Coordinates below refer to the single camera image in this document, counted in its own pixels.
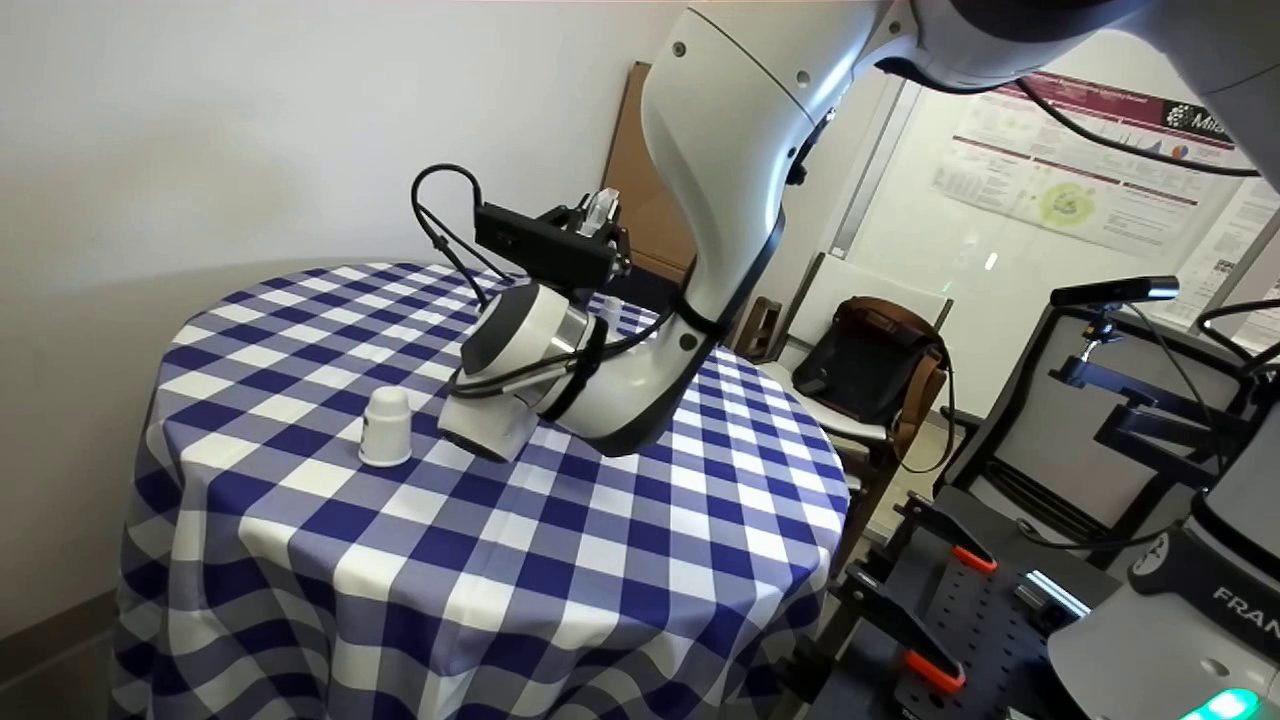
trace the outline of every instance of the chair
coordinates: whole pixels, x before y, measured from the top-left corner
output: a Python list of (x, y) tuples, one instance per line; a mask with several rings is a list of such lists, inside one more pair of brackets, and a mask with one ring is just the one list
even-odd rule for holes
[[(862, 498), (856, 510), (847, 510), (847, 519), (846, 519), (837, 569), (847, 558), (856, 535), (874, 519), (888, 481), (898, 475), (900, 461), (909, 455), (909, 448), (920, 433), (920, 424), (894, 424), (894, 426), (888, 424), (862, 424), (862, 418), (831, 410), (831, 407), (808, 399), (803, 391), (798, 391), (791, 370), (821, 344), (837, 306), (847, 294), (894, 301), (900, 310), (911, 310), (911, 316), (927, 318), (931, 329), (940, 329), (951, 310), (951, 301), (944, 301), (944, 294), (894, 282), (894, 281), (862, 270), (837, 256), (815, 256), (815, 269), (802, 290), (802, 305), (789, 318), (789, 330), (778, 349), (778, 360), (762, 364), (765, 375), (786, 385), (811, 410), (811, 418), (823, 424), (823, 433), (831, 435), (831, 448), (842, 450), (846, 472), (851, 481), (851, 496)], [(920, 407), (905, 407), (905, 416), (927, 416), (931, 404), (936, 404), (936, 388), (927, 395), (920, 395)]]
[[(1125, 569), (1117, 563), (1125, 542), (1186, 517), (1196, 487), (1097, 440), (1125, 404), (1117, 391), (1074, 388), (1051, 375), (1086, 352), (1093, 318), (1087, 306), (1047, 306), (1039, 316), (1012, 381), (940, 483), (1033, 522), (1044, 539), (1079, 542), (1097, 569)], [(1241, 364), (1173, 329), (1117, 316), (1117, 337), (1087, 364), (1249, 416), (1254, 385)]]

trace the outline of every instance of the round table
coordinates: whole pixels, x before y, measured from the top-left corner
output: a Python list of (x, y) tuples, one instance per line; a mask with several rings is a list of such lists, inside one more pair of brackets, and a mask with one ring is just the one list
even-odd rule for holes
[[(778, 693), (847, 510), (823, 433), (713, 352), (646, 450), (539, 426), (493, 464), (438, 435), (473, 318), (457, 270), (356, 264), (178, 330), (123, 532), (120, 715), (713, 715)], [(363, 469), (385, 385), (413, 395), (413, 461)]]

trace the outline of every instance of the white cup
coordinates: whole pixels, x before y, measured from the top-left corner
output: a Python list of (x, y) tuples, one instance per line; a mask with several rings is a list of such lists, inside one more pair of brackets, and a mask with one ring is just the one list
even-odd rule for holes
[(362, 464), (398, 469), (413, 455), (413, 410), (405, 388), (376, 388), (363, 407)]

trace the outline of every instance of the equipment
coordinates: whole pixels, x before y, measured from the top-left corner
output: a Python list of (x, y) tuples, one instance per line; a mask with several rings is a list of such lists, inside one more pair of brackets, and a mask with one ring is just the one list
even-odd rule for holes
[[(856, 71), (874, 64), (927, 88), (974, 93), (1047, 64), (1093, 26), (1125, 23), (1175, 58), (1186, 80), (1277, 184), (1277, 18), (1277, 0), (702, 3), (686, 13), (661, 47), (639, 108), (647, 151), (698, 241), (698, 270), (676, 310), (646, 340), (611, 340), (603, 318), (546, 282), (505, 290), (463, 340), (457, 391), (440, 426), (499, 461), (525, 448), (535, 416), (610, 455), (665, 433), (686, 385), (732, 329), (780, 234), (780, 195), (798, 158), (803, 158)], [(1210, 492), (1186, 532), (1196, 535), (1200, 556), (1210, 553), (1222, 569), (1235, 569), (1226, 573), (1211, 595), (1245, 619), (1241, 629), (1254, 623), (1256, 631), (1277, 631), (1280, 614), (1280, 599), (1260, 590), (1280, 581), (1280, 522), (1273, 517), (1280, 483), (1267, 472), (1277, 445), (1280, 416), (1264, 424), (1260, 440)], [(1273, 643), (1260, 648), (1233, 636), (1235, 629), (1226, 614), (1205, 614), (1173, 590), (1129, 595), (1129, 603), (1117, 603), (1135, 606), (1125, 651), (1159, 655), (1159, 673), (1173, 676), (1151, 676), (1141, 673), (1151, 662), (1125, 661), (1132, 676), (1117, 684), (1122, 673), (1109, 662), (1122, 655), (1114, 631), (1093, 631), (1087, 640), (1065, 636), (1055, 662), (1087, 715), (1159, 715), (1186, 698), (1175, 689), (1200, 684), (1245, 684), (1260, 694), (1280, 693), (1273, 689), (1280, 661)], [(1075, 629), (1109, 629), (1109, 606)]]

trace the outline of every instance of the poster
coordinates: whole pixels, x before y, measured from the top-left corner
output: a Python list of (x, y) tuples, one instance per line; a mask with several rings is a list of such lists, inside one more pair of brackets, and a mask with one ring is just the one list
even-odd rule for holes
[[(1075, 125), (1159, 154), (1249, 167), (1196, 105), (1028, 75)], [(974, 209), (1099, 244), (1122, 256), (1186, 261), (1241, 178), (1125, 154), (1060, 128), (1021, 88), (978, 96), (931, 184)]]

